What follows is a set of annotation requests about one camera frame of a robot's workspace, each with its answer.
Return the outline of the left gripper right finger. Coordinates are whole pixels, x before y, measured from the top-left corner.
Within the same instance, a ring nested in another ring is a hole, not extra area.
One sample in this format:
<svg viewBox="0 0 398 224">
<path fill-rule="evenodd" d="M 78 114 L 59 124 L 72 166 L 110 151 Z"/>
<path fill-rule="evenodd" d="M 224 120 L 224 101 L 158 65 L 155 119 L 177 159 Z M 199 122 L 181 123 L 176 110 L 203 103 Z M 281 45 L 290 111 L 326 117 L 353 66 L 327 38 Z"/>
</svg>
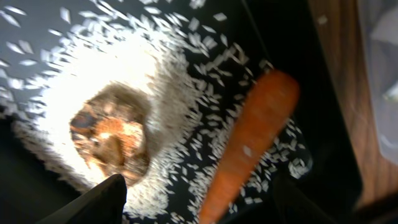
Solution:
<svg viewBox="0 0 398 224">
<path fill-rule="evenodd" d="M 336 223 L 286 176 L 277 175 L 272 184 L 272 197 L 281 223 Z"/>
</svg>

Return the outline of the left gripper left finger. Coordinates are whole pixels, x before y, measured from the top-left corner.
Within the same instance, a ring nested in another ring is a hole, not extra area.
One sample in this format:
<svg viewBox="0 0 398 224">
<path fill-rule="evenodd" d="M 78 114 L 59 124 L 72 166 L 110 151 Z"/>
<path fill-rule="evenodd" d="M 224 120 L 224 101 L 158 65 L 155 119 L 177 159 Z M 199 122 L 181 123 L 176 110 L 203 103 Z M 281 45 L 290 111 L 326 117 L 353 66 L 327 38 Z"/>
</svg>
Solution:
<svg viewBox="0 0 398 224">
<path fill-rule="evenodd" d="M 125 178 L 114 174 L 38 224 L 121 224 L 126 197 Z"/>
</svg>

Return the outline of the golden brown food scrap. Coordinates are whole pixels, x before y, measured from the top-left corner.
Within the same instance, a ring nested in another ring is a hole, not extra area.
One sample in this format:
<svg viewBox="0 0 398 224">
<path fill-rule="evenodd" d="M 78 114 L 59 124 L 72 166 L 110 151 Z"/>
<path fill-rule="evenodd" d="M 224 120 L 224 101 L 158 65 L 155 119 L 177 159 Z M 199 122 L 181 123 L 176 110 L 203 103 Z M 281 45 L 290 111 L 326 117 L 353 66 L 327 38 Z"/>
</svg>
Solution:
<svg viewBox="0 0 398 224">
<path fill-rule="evenodd" d="M 121 83 L 104 87 L 84 102 L 69 127 L 92 178 L 99 182 L 121 174 L 127 186 L 142 180 L 150 164 L 147 111 L 144 94 Z"/>
</svg>

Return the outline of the orange carrot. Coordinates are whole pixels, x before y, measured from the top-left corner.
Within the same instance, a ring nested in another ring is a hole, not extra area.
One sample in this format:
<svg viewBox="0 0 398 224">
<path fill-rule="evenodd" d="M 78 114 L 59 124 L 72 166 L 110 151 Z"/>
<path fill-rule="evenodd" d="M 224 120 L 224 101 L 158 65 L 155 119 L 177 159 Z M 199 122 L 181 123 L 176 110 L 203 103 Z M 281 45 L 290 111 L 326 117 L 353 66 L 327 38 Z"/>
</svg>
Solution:
<svg viewBox="0 0 398 224">
<path fill-rule="evenodd" d="M 284 128 L 300 96 L 298 82 L 280 70 L 263 74 L 249 91 L 201 206 L 198 222 L 215 223 L 239 195 L 262 154 Z"/>
</svg>

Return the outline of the white rice pile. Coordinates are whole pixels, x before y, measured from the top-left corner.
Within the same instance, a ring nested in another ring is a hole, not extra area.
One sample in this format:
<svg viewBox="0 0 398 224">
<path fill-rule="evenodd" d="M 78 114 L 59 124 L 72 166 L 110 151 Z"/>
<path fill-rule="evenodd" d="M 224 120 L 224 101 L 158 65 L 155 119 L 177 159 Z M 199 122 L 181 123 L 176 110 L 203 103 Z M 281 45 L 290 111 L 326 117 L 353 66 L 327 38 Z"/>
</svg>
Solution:
<svg viewBox="0 0 398 224">
<path fill-rule="evenodd" d="M 84 102 L 121 83 L 148 105 L 150 164 L 127 186 L 124 219 L 199 223 L 244 101 L 276 70 L 238 17 L 239 1 L 2 1 L 1 118 L 47 170 L 85 193 L 92 178 L 69 123 Z M 289 118 L 223 217 L 267 198 L 281 168 L 312 165 Z"/>
</svg>

